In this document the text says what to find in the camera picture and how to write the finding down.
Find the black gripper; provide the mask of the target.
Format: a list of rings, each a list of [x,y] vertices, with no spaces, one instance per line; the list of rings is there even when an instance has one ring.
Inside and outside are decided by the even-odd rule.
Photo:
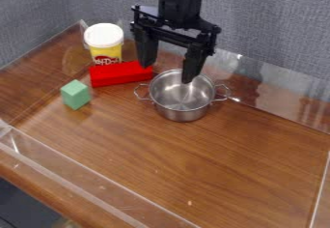
[[[208,56],[214,54],[221,27],[200,16],[177,23],[173,19],[167,20],[159,16],[157,7],[134,5],[131,10],[134,21],[130,30],[134,34],[141,66],[147,68],[155,63],[159,41],[189,47],[182,72],[182,82],[189,84],[201,74]]]

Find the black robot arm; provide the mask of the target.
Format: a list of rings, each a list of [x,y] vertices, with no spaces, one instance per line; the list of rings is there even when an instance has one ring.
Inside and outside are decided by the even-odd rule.
[[[202,73],[206,58],[214,54],[222,29],[201,17],[202,0],[159,0],[158,7],[134,5],[134,35],[138,61],[150,67],[158,58],[159,41],[187,49],[182,82],[190,83]]]

